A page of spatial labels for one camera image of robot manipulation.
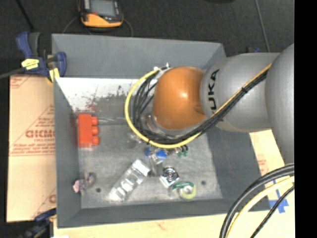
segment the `cable bundle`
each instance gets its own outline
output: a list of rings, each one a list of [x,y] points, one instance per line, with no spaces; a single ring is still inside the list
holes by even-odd
[[[155,133],[143,125],[142,122],[142,113],[145,108],[153,99],[153,96],[149,97],[150,91],[155,87],[156,83],[150,86],[151,81],[159,75],[159,72],[165,72],[167,69],[171,69],[168,66],[162,67],[157,70],[153,70],[142,78],[140,78],[131,88],[125,102],[125,117],[134,133],[140,137],[145,142],[163,149],[172,149],[181,147],[188,144],[196,137],[204,134],[209,128],[215,126],[223,117],[233,108],[233,106],[254,86],[260,83],[266,78],[266,74],[271,64],[261,70],[255,77],[253,77],[249,82],[247,82],[241,89],[239,89],[229,100],[227,100],[210,118],[203,121],[198,127],[191,130],[190,132],[181,135],[181,136],[168,136],[163,134]],[[129,115],[129,103],[132,97],[133,92],[136,88],[139,87],[135,100],[133,103],[133,122],[130,119]]]
[[[286,185],[288,183],[294,183],[294,164],[286,165],[282,168],[276,169],[274,171],[271,171],[267,173],[266,175],[260,177],[257,179],[254,183],[252,183],[242,194],[241,196],[233,203],[231,208],[229,209],[227,216],[224,219],[224,222],[221,227],[220,236],[219,238],[229,238],[232,235],[232,231],[234,230],[234,227],[237,225],[241,217],[246,214],[252,207],[259,202],[262,198],[267,196],[272,191],[278,189],[279,187]],[[254,196],[241,210],[240,208],[244,204],[244,200],[250,196],[253,195],[261,186],[264,186],[265,184],[272,182],[276,179],[280,179],[283,177],[290,176],[289,178],[286,178],[280,182],[277,182],[274,185],[271,185],[270,187],[267,187],[260,193],[258,193],[256,196]],[[272,209],[269,211],[268,215],[264,218],[264,220],[260,223],[258,228],[254,231],[251,238],[254,238],[256,234],[261,230],[261,228],[264,226],[264,224],[269,220],[273,212],[277,209],[280,202],[291,192],[294,190],[294,185],[289,188],[275,203],[275,205],[272,207]]]

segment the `gray box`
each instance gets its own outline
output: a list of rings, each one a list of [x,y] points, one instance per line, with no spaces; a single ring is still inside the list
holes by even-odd
[[[190,143],[186,158],[168,158],[181,180],[193,181],[197,196],[182,201],[158,178],[146,178],[124,203],[107,201],[113,184],[137,158],[146,164],[146,144],[124,144],[128,126],[123,103],[133,80],[169,62],[207,69],[225,57],[218,43],[53,35],[53,53],[67,55],[67,73],[54,84],[57,174],[57,225],[78,227],[191,217],[225,213],[243,190],[260,176],[248,133],[210,129]],[[100,144],[77,146],[76,115],[93,112],[115,120],[100,125]],[[84,196],[71,187],[83,172],[95,172],[97,181]],[[265,200],[257,209],[267,209]]]

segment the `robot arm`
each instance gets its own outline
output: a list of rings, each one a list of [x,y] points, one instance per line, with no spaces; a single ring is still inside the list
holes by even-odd
[[[205,72],[166,66],[142,77],[128,96],[138,86],[129,125],[153,146],[182,147],[213,125],[240,132],[271,128],[285,163],[294,162],[294,45],[281,54],[226,58]]]

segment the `black device screen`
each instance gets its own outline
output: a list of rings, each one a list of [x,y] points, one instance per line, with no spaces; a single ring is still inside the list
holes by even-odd
[[[115,17],[115,8],[112,0],[90,0],[91,11],[102,16]]]

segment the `black floor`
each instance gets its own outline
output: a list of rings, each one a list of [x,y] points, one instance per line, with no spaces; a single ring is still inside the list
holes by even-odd
[[[247,47],[281,52],[294,43],[295,0],[119,0],[127,22],[115,36],[220,42],[227,56]],[[76,0],[21,0],[37,31],[40,53],[51,50],[51,33],[61,33],[78,13]],[[15,37],[30,30],[15,0],[0,0],[0,74],[18,68],[22,54]],[[89,33],[79,19],[66,32]],[[8,148],[8,79],[0,79],[0,237],[10,237],[17,224],[5,224]]]

